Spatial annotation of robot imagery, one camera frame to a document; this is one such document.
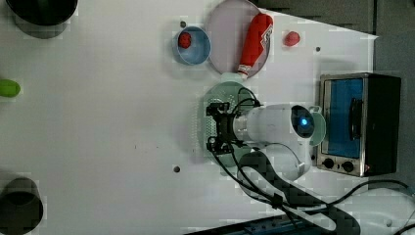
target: red cap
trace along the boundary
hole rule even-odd
[[[284,45],[286,46],[295,46],[297,43],[300,42],[300,35],[294,31],[291,31],[287,34],[284,39]]]

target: microwave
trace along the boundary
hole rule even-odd
[[[317,167],[359,177],[396,172],[400,78],[369,72],[320,78],[326,135]]]

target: blue bowl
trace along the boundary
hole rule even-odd
[[[188,32],[192,37],[189,48],[179,47],[178,38],[180,33]],[[173,53],[176,60],[184,65],[193,66],[205,62],[210,56],[210,39],[199,27],[188,26],[179,31],[173,39]]]

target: red object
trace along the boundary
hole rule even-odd
[[[291,31],[287,34],[284,39],[284,45],[286,46],[295,46],[300,42],[300,35],[294,31]]]
[[[192,44],[192,36],[190,35],[189,32],[182,32],[179,35],[178,43],[179,43],[179,47],[187,49]]]
[[[272,18],[263,13],[259,13],[251,21],[238,67],[238,73],[243,79],[247,79],[251,68],[265,50],[272,33],[273,24]]]

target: black pot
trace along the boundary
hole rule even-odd
[[[61,34],[76,10],[77,0],[6,0],[16,25],[30,36],[47,39]]]
[[[36,184],[28,178],[10,182],[0,196],[0,233],[21,235],[33,230],[43,217]]]

